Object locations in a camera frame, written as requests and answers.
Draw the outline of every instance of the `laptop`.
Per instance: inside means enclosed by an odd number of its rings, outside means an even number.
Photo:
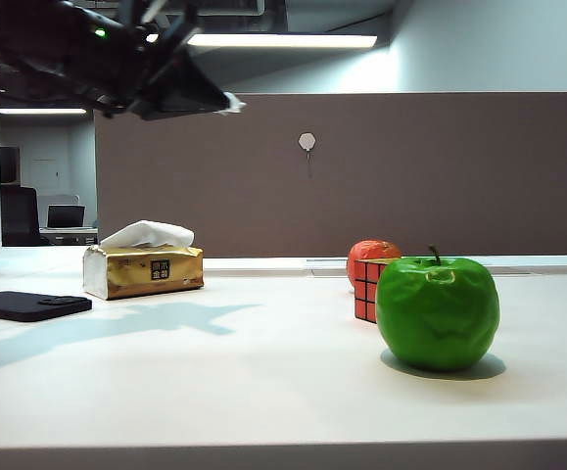
[[[48,206],[47,228],[79,228],[83,226],[85,206],[51,204]]]

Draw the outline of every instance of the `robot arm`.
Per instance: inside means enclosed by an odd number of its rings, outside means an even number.
[[[122,0],[111,20],[63,0],[0,0],[0,68],[21,74],[32,90],[9,98],[74,98],[108,117],[131,112],[143,119],[228,109],[228,94],[198,70],[187,51],[199,31],[194,8],[159,39],[147,40],[151,25],[142,18],[159,5]]]

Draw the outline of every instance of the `fluorescent light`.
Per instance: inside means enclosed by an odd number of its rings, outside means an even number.
[[[84,115],[81,108],[1,108],[0,115]]]
[[[195,34],[192,46],[368,48],[377,36],[335,34]]]

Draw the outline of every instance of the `gold tissue box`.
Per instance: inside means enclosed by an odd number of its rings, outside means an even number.
[[[101,299],[147,296],[203,287],[199,248],[100,248],[83,256],[83,289]]]

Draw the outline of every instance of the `black phone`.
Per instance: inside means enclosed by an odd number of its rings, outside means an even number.
[[[29,292],[0,292],[0,319],[41,321],[91,309],[84,297],[51,296]]]

